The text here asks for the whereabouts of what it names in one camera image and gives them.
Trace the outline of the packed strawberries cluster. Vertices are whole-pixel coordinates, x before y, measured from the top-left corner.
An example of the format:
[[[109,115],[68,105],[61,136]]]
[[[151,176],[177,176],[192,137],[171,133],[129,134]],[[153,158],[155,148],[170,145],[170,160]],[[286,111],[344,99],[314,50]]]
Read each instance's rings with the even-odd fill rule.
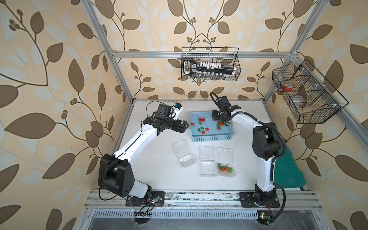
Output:
[[[230,167],[229,165],[219,163],[218,170],[222,173],[224,172],[224,173],[233,174],[233,168]]]

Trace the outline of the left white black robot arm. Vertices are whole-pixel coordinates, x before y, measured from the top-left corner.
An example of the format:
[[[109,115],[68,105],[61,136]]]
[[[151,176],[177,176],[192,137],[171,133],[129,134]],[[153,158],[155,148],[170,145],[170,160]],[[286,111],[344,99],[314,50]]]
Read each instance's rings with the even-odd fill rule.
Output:
[[[148,199],[150,186],[134,176],[132,165],[144,149],[166,129],[185,133],[189,128],[187,121],[172,117],[147,117],[141,122],[140,130],[123,147],[112,155],[106,154],[100,161],[98,186],[116,196],[133,196]]]

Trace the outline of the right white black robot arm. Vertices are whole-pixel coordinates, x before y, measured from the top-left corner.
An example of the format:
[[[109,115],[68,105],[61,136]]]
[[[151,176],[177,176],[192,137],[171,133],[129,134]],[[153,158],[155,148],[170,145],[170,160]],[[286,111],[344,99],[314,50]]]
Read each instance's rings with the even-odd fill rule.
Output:
[[[231,105],[226,96],[219,97],[210,93],[210,97],[218,107],[218,110],[212,111],[214,120],[223,123],[232,121],[252,131],[252,148],[259,162],[258,179],[252,200],[259,207],[268,205],[276,198],[275,163],[286,153],[286,140],[277,130],[275,123],[263,122],[242,110],[240,106]]]

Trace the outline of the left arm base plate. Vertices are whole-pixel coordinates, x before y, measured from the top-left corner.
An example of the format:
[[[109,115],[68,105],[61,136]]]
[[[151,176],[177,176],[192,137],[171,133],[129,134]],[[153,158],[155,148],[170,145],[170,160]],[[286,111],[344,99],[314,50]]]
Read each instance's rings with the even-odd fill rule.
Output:
[[[144,198],[138,198],[135,196],[127,196],[127,207],[143,207],[148,205],[151,201],[155,200],[155,207],[162,207],[164,205],[165,192],[164,191],[149,191]]]

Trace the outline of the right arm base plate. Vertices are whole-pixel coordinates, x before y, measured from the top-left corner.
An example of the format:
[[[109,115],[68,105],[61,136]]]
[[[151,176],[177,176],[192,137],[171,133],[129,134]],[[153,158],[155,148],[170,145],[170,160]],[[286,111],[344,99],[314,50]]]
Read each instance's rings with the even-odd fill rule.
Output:
[[[280,208],[280,202],[274,191],[240,192],[239,199],[243,208]]]

